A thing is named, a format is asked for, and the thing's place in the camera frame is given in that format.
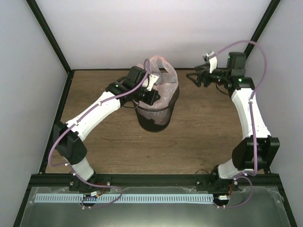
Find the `pink plastic trash bag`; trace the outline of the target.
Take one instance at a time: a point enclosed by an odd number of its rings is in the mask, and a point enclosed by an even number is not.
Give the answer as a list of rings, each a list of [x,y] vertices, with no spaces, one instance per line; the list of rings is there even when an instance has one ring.
[[[158,55],[150,58],[150,70],[152,74],[159,76],[152,88],[158,91],[161,98],[151,106],[143,102],[140,102],[139,106],[146,109],[162,109],[169,104],[177,90],[178,75],[172,65]]]

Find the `black mesh trash bin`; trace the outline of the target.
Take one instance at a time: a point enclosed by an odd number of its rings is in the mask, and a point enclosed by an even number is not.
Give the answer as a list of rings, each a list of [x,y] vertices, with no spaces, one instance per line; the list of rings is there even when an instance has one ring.
[[[170,123],[179,92],[179,87],[177,87],[169,104],[162,109],[146,109],[138,106],[137,103],[133,101],[139,125],[148,132],[165,130]]]

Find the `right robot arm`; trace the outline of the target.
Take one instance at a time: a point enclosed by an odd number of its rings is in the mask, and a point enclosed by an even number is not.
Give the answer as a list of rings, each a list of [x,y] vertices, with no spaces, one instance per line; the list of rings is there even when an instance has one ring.
[[[222,190],[240,176],[256,175],[259,170],[268,170],[280,147],[265,125],[255,96],[255,85],[245,76],[246,54],[230,52],[226,68],[217,68],[215,53],[203,56],[205,63],[196,66],[187,78],[197,87],[214,83],[222,85],[236,107],[242,128],[242,141],[233,149],[229,161],[217,165],[210,174],[211,187]]]

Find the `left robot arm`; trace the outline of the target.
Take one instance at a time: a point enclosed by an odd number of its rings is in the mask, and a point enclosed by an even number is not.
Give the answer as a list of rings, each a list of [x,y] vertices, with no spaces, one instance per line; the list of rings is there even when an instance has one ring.
[[[48,156],[52,165],[55,150],[65,159],[64,165],[70,166],[80,179],[80,185],[86,191],[92,191],[97,180],[93,168],[87,160],[87,148],[84,140],[91,131],[110,114],[130,101],[149,105],[160,99],[153,89],[159,76],[137,66],[131,67],[126,77],[112,82],[102,95],[85,111],[66,123],[58,121],[53,127],[53,146]]]

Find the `black right frame post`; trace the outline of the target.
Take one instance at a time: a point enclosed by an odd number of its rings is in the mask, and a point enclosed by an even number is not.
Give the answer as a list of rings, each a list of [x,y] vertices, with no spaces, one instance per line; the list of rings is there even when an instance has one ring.
[[[267,6],[262,18],[260,19],[252,37],[251,41],[257,42],[258,39],[261,37],[263,31],[265,30],[267,24],[269,23],[270,19],[272,18],[275,10],[279,6],[281,0],[271,0],[269,5]]]

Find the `black frame post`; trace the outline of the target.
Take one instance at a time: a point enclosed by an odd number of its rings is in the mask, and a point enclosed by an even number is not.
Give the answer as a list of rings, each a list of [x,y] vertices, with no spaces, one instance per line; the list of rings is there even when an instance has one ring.
[[[28,6],[30,7],[33,15],[35,16],[37,22],[39,23],[43,33],[45,34],[49,44],[51,45],[52,49],[54,50],[58,60],[60,61],[61,65],[63,66],[65,72],[70,74],[72,69],[70,68],[58,42],[56,41],[42,11],[36,0],[26,0]]]
[[[271,0],[269,5],[267,6],[262,18],[260,19],[252,37],[251,41],[257,42],[258,39],[261,37],[263,31],[265,30],[267,24],[269,23],[270,19],[272,18],[275,10],[279,6],[281,0]]]

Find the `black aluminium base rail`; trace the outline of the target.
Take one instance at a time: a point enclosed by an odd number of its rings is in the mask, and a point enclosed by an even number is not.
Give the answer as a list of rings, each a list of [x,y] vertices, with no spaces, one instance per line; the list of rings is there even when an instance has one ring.
[[[237,180],[220,180],[207,174],[190,175],[141,175],[141,174],[95,174],[89,183],[82,182],[72,174],[35,174],[29,181],[29,187],[69,187],[70,191],[90,192],[98,186],[115,187],[193,187],[209,193],[227,192],[239,186],[248,186],[243,177]]]

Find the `black left frame post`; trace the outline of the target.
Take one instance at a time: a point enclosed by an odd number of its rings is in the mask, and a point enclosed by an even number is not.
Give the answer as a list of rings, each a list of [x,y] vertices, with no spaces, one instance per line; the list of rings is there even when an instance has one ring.
[[[26,0],[28,6],[30,7],[33,15],[35,16],[37,22],[39,23],[43,33],[45,34],[49,44],[51,45],[52,49],[54,50],[58,60],[60,61],[61,65],[63,66],[65,72],[70,74],[72,69],[70,68],[58,42],[56,41],[42,11],[36,0]]]

